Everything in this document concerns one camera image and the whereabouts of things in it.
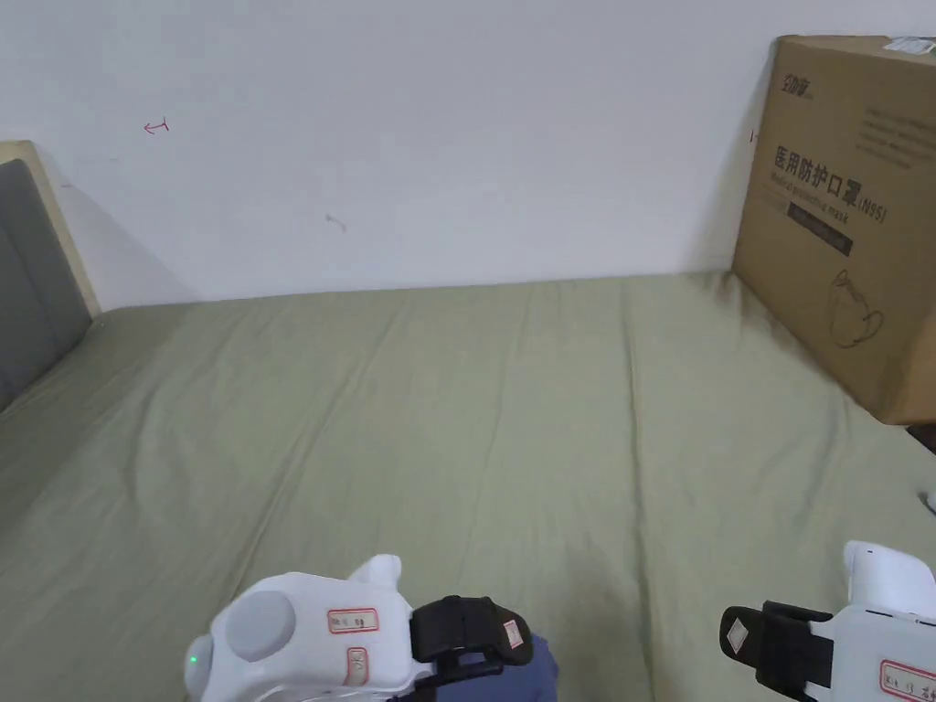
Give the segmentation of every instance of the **red label sticker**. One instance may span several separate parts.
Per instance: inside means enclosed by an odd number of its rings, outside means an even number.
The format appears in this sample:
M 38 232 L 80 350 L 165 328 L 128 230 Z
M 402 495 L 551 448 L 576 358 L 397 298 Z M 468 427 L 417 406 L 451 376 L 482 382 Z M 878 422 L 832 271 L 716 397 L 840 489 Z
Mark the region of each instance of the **red label sticker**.
M 363 687 L 370 676 L 371 662 L 367 657 L 367 649 L 348 649 L 348 674 L 344 678 L 344 687 Z
M 362 632 L 380 631 L 377 610 L 370 607 L 330 609 L 329 631 L 333 634 L 361 634 Z
M 506 622 L 504 624 L 504 629 L 507 631 L 507 642 L 510 644 L 511 649 L 523 645 L 523 636 L 520 635 L 520 629 L 517 626 L 516 620 Z
M 936 702 L 936 674 L 896 661 L 881 661 L 881 692 L 911 702 Z

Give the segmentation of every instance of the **bed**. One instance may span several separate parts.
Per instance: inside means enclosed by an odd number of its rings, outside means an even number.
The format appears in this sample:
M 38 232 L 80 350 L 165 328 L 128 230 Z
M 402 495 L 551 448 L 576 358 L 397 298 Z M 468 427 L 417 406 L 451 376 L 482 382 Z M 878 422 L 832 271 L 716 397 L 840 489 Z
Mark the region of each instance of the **bed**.
M 841 607 L 849 538 L 936 563 L 936 460 L 729 273 L 88 325 L 0 414 L 5 699 L 183 700 L 240 590 L 391 552 L 522 612 L 563 700 L 768 700 L 725 607 Z

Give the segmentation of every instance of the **wooden headboard frame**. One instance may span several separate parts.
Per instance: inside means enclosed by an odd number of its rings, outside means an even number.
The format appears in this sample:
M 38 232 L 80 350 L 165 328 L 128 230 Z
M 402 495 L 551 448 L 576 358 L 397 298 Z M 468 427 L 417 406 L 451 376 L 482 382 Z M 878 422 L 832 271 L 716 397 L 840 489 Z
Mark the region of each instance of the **wooden headboard frame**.
M 78 249 L 75 248 L 75 241 L 71 238 L 71 233 L 68 231 L 65 217 L 62 215 L 62 211 L 55 201 L 55 194 L 49 183 L 49 178 L 46 176 L 46 171 L 42 167 L 42 162 L 39 160 L 36 145 L 32 141 L 0 141 L 0 163 L 6 163 L 16 158 L 21 159 L 26 166 L 29 167 L 33 180 L 36 181 L 39 196 L 42 198 L 42 204 L 45 205 L 46 213 L 49 215 L 49 219 L 52 222 L 52 227 L 58 235 L 62 251 L 65 253 L 65 257 L 68 261 L 68 267 L 75 276 L 75 282 L 78 284 L 78 290 L 84 298 L 84 304 L 88 308 L 88 313 L 91 315 L 91 318 L 94 319 L 101 313 L 101 307 L 97 302 L 95 290 L 91 287 L 91 280 L 88 278 L 88 273 L 84 269 L 84 264 L 81 263 Z

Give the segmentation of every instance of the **wall mark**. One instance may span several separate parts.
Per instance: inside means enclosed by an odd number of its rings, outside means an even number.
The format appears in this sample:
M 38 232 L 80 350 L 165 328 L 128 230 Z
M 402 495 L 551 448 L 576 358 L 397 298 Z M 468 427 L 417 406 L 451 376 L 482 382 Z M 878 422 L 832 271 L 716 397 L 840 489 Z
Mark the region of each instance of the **wall mark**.
M 330 214 L 326 214 L 326 215 L 325 215 L 325 221 L 328 222 L 329 224 L 338 225 L 339 227 L 341 227 L 341 228 L 342 228 L 342 234 L 347 234 L 347 233 L 348 233 L 348 227 L 347 227 L 347 225 L 346 225 L 344 222 L 342 222 L 340 219 L 338 219 L 338 218 L 336 218 L 336 217 L 332 217 Z
M 147 134 L 152 134 L 155 129 L 159 129 L 163 127 L 166 129 L 166 131 L 169 131 L 169 125 L 166 124 L 166 117 L 163 117 L 163 121 L 160 124 L 150 124 L 149 122 L 147 122 L 146 126 L 144 126 L 143 128 L 146 130 Z

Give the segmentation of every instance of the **cardboard box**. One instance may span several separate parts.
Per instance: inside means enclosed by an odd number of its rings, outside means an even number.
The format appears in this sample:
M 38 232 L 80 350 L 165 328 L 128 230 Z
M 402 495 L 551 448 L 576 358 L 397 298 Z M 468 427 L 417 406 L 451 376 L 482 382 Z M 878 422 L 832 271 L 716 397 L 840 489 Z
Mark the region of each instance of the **cardboard box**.
M 733 269 L 858 402 L 911 424 L 936 421 L 936 53 L 892 43 L 779 40 Z

